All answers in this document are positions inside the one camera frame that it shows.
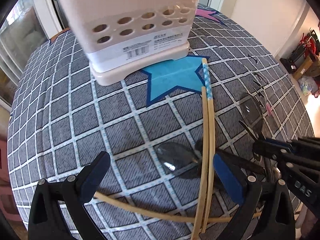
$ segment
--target tablecloth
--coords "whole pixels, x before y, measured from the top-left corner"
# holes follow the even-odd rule
[[[241,94],[256,94],[254,73],[268,80],[264,89],[274,112],[273,118],[264,111],[264,135],[279,140],[312,136],[300,96],[270,52],[223,14],[202,5],[198,8],[211,12],[195,17],[189,55],[208,57],[216,146],[252,159],[253,141],[238,120],[242,120]],[[8,135],[11,185],[26,227],[37,181],[63,181],[78,174],[101,150],[110,153],[112,162],[100,191],[142,208],[195,215],[200,179],[167,174],[154,148],[164,141],[194,148],[202,137],[201,96],[177,88],[148,102],[147,87],[148,75],[142,71],[111,86],[98,85],[71,31],[31,54],[15,94]],[[292,196],[292,201],[296,207],[299,200]],[[148,218],[97,199],[85,207],[108,239],[191,236],[190,223]],[[64,204],[61,209],[71,233],[80,239]],[[214,191],[211,217],[230,216],[236,209],[226,192]],[[247,236],[256,222],[250,224]],[[225,225],[209,225],[201,239],[215,239]]]

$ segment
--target white plastic basket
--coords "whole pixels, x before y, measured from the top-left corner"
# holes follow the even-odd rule
[[[188,54],[198,0],[60,0],[100,85]]]

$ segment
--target metal screw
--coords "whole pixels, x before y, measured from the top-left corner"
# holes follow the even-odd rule
[[[293,164],[292,163],[286,163],[287,167],[289,168],[293,168]]]
[[[285,185],[285,182],[284,182],[283,179],[278,180],[278,183],[279,183],[281,186]]]
[[[69,176],[69,177],[67,178],[67,181],[73,182],[73,181],[75,181],[75,179],[76,179],[76,176],[71,175],[71,176]]]
[[[40,179],[39,181],[38,181],[38,184],[39,185],[43,185],[45,183],[45,179]]]
[[[254,176],[248,176],[248,181],[255,182],[256,178]]]

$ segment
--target blue gripper pad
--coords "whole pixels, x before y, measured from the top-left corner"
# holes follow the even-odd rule
[[[244,202],[245,189],[228,165],[223,161],[219,153],[216,153],[213,157],[213,166],[232,201],[242,205]]]

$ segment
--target blue star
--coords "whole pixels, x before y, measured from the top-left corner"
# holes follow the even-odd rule
[[[205,86],[199,75],[204,56],[186,56],[179,60],[155,63],[140,71],[148,75],[147,106],[180,88],[201,94]]]

